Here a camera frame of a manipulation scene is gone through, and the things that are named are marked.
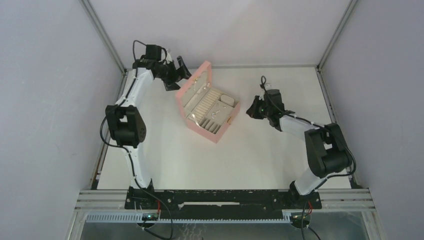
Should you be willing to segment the pink jewelry box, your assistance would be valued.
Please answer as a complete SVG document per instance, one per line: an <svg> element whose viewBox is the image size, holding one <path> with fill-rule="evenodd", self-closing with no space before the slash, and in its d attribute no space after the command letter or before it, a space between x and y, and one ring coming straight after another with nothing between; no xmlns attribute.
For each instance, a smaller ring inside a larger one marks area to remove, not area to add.
<svg viewBox="0 0 424 240"><path fill-rule="evenodd" d="M236 97L215 88L212 80L212 64L205 61L177 90L175 98L186 126L218 143L240 112L241 104ZM233 107L220 101L222 94L235 99Z"/></svg>

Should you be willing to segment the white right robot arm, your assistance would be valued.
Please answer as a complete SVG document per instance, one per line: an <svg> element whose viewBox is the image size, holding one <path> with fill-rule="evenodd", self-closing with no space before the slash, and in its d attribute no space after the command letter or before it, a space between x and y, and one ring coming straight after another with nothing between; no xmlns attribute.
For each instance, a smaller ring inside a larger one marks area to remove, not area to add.
<svg viewBox="0 0 424 240"><path fill-rule="evenodd" d="M289 203L302 208L309 201L309 194L315 192L328 179L350 176L356 161L349 150L340 126L336 123L319 125L291 110L285 109L278 89L264 90L256 95L246 114L253 119L267 119L269 125L279 132L291 134L304 141L307 169L290 185Z"/></svg>

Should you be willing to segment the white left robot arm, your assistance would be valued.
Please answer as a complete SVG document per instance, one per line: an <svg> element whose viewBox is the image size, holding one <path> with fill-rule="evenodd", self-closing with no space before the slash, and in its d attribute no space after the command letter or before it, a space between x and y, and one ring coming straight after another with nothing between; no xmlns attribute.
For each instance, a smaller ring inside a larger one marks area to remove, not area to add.
<svg viewBox="0 0 424 240"><path fill-rule="evenodd" d="M143 153L147 127L138 107L154 79L162 80L166 91L176 91L180 89L178 82L189 79L191 73L181 56L173 61L170 53L156 44L145 45L145 53L133 59L132 69L127 75L129 85L114 105L106 106L101 123L107 124L109 135L115 141L108 146L119 148L124 153L130 172L130 186L143 189L137 195L138 204L149 209L155 205L157 196L148 190L153 181Z"/></svg>

